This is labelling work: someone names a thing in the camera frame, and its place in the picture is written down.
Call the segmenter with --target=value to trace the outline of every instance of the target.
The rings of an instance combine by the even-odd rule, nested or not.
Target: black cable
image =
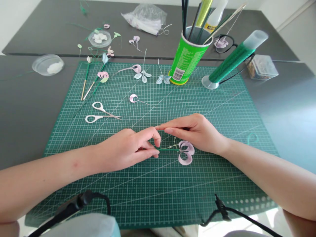
[[[91,190],[87,190],[84,193],[78,194],[71,200],[62,204],[56,211],[55,216],[47,221],[45,224],[40,226],[37,230],[35,230],[29,237],[39,237],[46,230],[50,229],[54,225],[68,219],[81,209],[83,209],[86,205],[88,205],[93,198],[102,198],[106,201],[107,206],[107,214],[111,215],[111,205],[110,199],[101,193],[93,193]]]
[[[106,201],[106,206],[107,206],[107,211],[108,211],[107,214],[110,216],[111,215],[110,199],[106,195],[103,195],[101,193],[93,193],[92,196],[93,198],[102,198]]]
[[[251,223],[255,224],[256,226],[260,227],[261,229],[263,229],[265,232],[269,233],[273,237],[282,237],[278,233],[274,232],[273,230],[271,230],[270,228],[266,227],[265,225],[259,223],[258,221],[255,221],[254,219],[250,218],[249,216],[245,215],[244,213],[242,213],[240,211],[237,211],[237,210],[235,210],[233,208],[226,207],[224,205],[223,201],[220,200],[216,194],[215,194],[215,196],[216,196],[215,203],[216,203],[216,206],[217,206],[217,210],[213,211],[213,213],[210,215],[210,217],[207,219],[207,221],[204,222],[202,220],[203,223],[200,224],[200,226],[203,226],[203,227],[207,226],[217,213],[221,213],[222,214],[223,220],[231,221],[231,219],[229,218],[228,213],[227,213],[227,211],[231,211],[231,212],[233,212],[233,213],[235,213],[235,214],[247,219],[248,221],[250,221]]]
[[[210,215],[210,217],[207,219],[207,221],[205,221],[205,222],[203,221],[203,223],[200,224],[200,226],[206,227],[206,226],[211,222],[211,220],[213,219],[213,217],[214,217],[217,213],[220,213],[220,211],[219,211],[219,210],[213,211],[213,213]]]
[[[281,235],[279,235],[278,233],[274,232],[273,230],[271,230],[270,228],[266,227],[265,225],[261,224],[258,221],[255,221],[254,219],[250,218],[249,216],[245,215],[244,213],[237,211],[233,208],[230,207],[226,207],[226,210],[231,211],[233,213],[236,213],[237,215],[247,219],[248,221],[250,221],[251,223],[255,224],[256,226],[260,227],[261,229],[263,229],[265,232],[269,233],[270,235],[274,236],[274,237],[282,237]]]
[[[236,73],[235,75],[233,75],[233,76],[231,76],[230,78],[228,78],[228,79],[225,79],[225,80],[223,80],[223,81],[221,81],[220,82],[220,84],[222,84],[222,83],[224,83],[224,82],[226,82],[226,81],[228,81],[229,79],[231,79],[231,78],[233,78],[234,76],[237,76],[239,73],[241,73],[243,70],[245,70],[246,69],[246,67],[251,63],[251,61],[253,60],[253,58],[254,58],[254,56],[255,56],[255,54],[253,53],[252,55],[250,55],[249,57],[251,57],[250,58],[250,60],[249,60],[249,62],[246,64],[246,66],[241,70],[241,71],[239,71],[238,73]]]

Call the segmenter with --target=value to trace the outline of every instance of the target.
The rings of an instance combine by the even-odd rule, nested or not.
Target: glue bottle
[[[222,19],[223,11],[224,11],[227,3],[228,3],[228,0],[221,0],[219,2],[218,7],[212,12],[210,17],[208,18],[204,28],[209,33],[212,33],[215,30],[215,28],[218,26],[219,22]]]

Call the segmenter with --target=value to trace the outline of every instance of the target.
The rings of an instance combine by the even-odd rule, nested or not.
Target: green cylinder container
[[[190,31],[191,26],[186,28],[187,36],[190,34]],[[191,37],[192,42],[196,41],[199,31],[200,27],[195,27],[194,33]],[[198,43],[203,43],[209,37],[209,35],[210,33],[203,29]],[[169,76],[172,76],[170,81],[173,84],[183,85],[188,81],[189,77],[212,41],[213,38],[211,38],[205,45],[194,44],[185,39],[183,34],[181,34],[178,49],[175,54],[171,70],[169,71]]]

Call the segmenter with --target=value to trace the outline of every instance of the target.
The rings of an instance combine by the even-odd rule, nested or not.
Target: scissors
[[[108,114],[108,115],[106,115],[106,116],[88,115],[88,116],[86,116],[86,119],[85,119],[87,123],[94,123],[95,121],[97,121],[98,119],[101,119],[101,118],[116,118],[116,119],[122,120],[122,119],[119,118],[119,117],[121,117],[121,116],[114,116],[114,115],[112,115],[112,114],[106,112],[106,111],[104,110],[103,104],[102,104],[101,102],[94,102],[94,103],[92,104],[92,107],[94,107],[95,109],[100,110],[100,111],[102,111],[102,112],[104,112],[104,113],[106,113],[106,114]],[[90,118],[90,117],[94,117],[94,120],[91,121],[91,122],[88,121],[88,118]]]

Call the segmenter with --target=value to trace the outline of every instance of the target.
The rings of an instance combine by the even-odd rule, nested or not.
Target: forearm
[[[0,171],[0,223],[17,220],[63,186],[93,174],[93,146],[67,151]]]
[[[286,211],[316,221],[316,175],[274,155],[229,140],[222,157]]]

